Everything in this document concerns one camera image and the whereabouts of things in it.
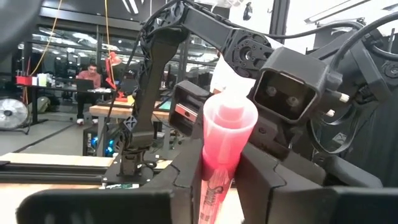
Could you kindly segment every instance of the floor fan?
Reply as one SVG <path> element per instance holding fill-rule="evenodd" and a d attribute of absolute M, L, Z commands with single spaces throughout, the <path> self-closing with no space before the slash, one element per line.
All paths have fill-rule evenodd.
<path fill-rule="evenodd" d="M 0 100 L 1 131 L 20 131 L 28 134 L 30 126 L 28 126 L 27 131 L 18 129 L 22 128 L 26 122 L 29 122 L 29 115 L 28 107 L 23 102 L 10 98 Z"/>

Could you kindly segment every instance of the computer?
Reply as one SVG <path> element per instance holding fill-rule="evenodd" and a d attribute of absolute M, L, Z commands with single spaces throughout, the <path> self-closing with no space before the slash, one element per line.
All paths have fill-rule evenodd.
<path fill-rule="evenodd" d="M 77 89 L 77 91 L 94 90 L 94 81 L 77 78 L 76 79 L 76 89 Z"/>

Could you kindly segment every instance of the sticker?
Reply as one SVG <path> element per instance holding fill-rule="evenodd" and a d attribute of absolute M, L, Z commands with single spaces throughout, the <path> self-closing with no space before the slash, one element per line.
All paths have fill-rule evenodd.
<path fill-rule="evenodd" d="M 125 119 L 123 123 L 128 128 L 129 131 L 132 131 L 132 129 L 137 124 L 137 119 L 134 116 L 130 116 L 127 119 Z"/>

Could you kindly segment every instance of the man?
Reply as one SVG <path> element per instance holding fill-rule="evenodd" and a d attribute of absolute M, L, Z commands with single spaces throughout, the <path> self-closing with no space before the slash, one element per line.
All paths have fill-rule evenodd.
<path fill-rule="evenodd" d="M 101 75 L 97 73 L 97 65 L 91 63 L 87 71 L 81 71 L 76 78 L 92 80 L 94 82 L 94 89 L 101 87 Z M 98 95 L 95 93 L 77 93 L 77 123 L 79 125 L 83 125 L 84 115 L 83 110 L 85 107 L 85 103 L 91 103 L 91 105 L 95 105 L 98 99 Z M 93 124 L 98 124 L 98 117 L 93 116 Z"/>

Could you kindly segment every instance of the red lamp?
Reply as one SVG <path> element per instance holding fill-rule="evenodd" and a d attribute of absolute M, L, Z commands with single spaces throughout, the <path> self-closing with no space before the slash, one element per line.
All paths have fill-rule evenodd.
<path fill-rule="evenodd" d="M 111 67 L 115 65 L 119 65 L 122 63 L 122 60 L 116 55 L 116 53 L 111 52 L 109 54 L 109 57 L 105 59 L 105 69 L 106 69 L 106 74 L 108 77 L 106 78 L 106 82 L 115 90 L 116 89 L 116 84 L 114 83 L 114 80 L 112 78 L 112 71 Z M 123 93 L 118 93 L 118 97 L 116 98 L 116 101 L 125 101 L 127 102 L 127 98 L 124 97 Z"/>

